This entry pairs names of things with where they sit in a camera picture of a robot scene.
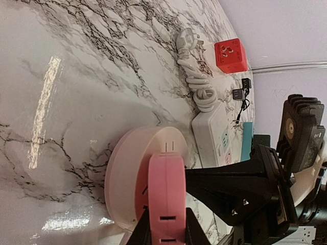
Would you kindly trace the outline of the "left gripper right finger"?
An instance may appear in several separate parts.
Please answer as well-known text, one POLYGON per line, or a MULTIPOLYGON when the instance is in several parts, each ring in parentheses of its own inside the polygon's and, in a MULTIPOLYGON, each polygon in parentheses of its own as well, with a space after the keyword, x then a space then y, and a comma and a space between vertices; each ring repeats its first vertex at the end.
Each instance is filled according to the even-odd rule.
POLYGON ((186 209, 185 244, 211 245, 191 208, 186 209))

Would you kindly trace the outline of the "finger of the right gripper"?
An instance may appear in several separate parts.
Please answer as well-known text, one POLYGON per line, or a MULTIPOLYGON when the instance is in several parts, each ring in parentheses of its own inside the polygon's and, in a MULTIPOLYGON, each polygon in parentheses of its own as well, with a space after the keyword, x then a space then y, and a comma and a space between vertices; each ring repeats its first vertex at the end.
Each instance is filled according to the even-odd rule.
POLYGON ((230 226, 253 219, 276 199, 267 183, 188 183, 186 190, 230 226))
POLYGON ((257 145, 249 160, 212 168, 195 168, 185 170, 186 189, 197 188, 211 190, 268 190, 269 164, 271 148, 257 145))

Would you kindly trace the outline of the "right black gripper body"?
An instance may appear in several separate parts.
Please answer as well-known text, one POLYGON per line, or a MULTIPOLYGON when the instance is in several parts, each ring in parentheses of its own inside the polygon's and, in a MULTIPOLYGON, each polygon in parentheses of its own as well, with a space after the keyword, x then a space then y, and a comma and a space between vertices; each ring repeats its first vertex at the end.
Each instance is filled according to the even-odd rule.
POLYGON ((295 232, 297 215, 276 151, 256 145, 236 177, 231 244, 274 244, 295 232))

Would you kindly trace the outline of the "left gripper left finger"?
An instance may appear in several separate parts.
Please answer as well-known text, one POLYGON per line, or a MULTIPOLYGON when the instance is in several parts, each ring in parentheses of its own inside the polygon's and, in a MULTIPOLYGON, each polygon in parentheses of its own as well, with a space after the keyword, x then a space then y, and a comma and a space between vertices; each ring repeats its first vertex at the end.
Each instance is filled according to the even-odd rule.
POLYGON ((140 220, 138 221, 134 231, 128 239, 126 245, 150 245, 151 244, 151 230, 149 209, 144 206, 144 211, 140 220))

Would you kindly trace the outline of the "teal power strip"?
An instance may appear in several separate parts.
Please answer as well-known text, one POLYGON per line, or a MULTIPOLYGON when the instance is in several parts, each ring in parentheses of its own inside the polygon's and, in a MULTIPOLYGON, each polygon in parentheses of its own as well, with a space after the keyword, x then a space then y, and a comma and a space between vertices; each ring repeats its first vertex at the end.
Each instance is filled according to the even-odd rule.
POLYGON ((241 148, 241 161, 247 161, 250 159, 253 135, 254 135, 253 122, 244 122, 242 148, 241 148))

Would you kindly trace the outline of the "pink cube socket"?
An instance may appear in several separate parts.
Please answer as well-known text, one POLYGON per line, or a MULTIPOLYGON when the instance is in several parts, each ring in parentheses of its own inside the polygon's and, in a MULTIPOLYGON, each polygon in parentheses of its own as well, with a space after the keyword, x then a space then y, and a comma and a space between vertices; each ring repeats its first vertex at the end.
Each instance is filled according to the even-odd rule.
POLYGON ((186 183, 184 161, 178 153, 150 158, 148 202, 152 244, 185 244, 186 183))

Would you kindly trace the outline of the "pink round power strip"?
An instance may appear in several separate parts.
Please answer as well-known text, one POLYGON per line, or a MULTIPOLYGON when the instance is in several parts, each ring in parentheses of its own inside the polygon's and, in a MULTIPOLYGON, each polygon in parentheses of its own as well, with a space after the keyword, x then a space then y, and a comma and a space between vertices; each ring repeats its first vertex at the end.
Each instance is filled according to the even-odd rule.
POLYGON ((107 164, 104 196, 116 225, 133 231, 148 204, 148 166, 156 153, 178 153, 190 165, 189 148, 175 127, 140 127, 128 131, 116 144, 107 164))

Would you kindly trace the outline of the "white multicolour power strip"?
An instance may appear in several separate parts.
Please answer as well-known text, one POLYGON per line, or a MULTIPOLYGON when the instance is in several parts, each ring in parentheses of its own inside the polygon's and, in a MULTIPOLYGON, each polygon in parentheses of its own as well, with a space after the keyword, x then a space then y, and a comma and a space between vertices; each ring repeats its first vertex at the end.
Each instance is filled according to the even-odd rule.
POLYGON ((240 162, 241 139, 232 130, 223 103, 218 102, 210 112, 200 112, 191 125, 203 168, 240 162))

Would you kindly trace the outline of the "dark grey usb charger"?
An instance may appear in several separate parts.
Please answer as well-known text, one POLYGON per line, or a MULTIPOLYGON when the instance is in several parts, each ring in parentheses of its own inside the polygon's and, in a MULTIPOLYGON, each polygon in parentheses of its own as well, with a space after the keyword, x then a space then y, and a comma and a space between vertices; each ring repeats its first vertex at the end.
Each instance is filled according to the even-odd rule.
POLYGON ((243 89, 233 89, 232 98, 236 101, 243 101, 245 99, 245 92, 243 89))

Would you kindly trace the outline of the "black power adapter with cable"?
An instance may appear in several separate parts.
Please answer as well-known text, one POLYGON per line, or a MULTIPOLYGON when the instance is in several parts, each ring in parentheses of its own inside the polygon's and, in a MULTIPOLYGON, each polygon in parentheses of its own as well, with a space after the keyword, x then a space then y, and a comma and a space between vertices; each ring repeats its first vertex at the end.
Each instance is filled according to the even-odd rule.
POLYGON ((240 122, 242 112, 245 111, 248 108, 248 106, 250 105, 250 101, 247 99, 247 97, 250 94, 251 79, 250 78, 242 78, 241 82, 242 82, 242 88, 241 89, 243 89, 244 92, 245 92, 245 99, 243 101, 241 101, 242 102, 241 109, 240 109, 240 112, 238 113, 238 116, 237 116, 237 119, 236 119, 236 124, 238 124, 240 122))

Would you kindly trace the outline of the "red cube socket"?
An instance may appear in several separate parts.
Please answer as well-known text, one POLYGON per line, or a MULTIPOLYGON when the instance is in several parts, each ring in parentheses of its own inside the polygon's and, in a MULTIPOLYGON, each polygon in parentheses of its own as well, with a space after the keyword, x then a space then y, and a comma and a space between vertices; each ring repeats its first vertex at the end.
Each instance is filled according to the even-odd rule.
POLYGON ((239 38, 215 43, 216 66, 225 74, 248 71, 247 56, 239 38))

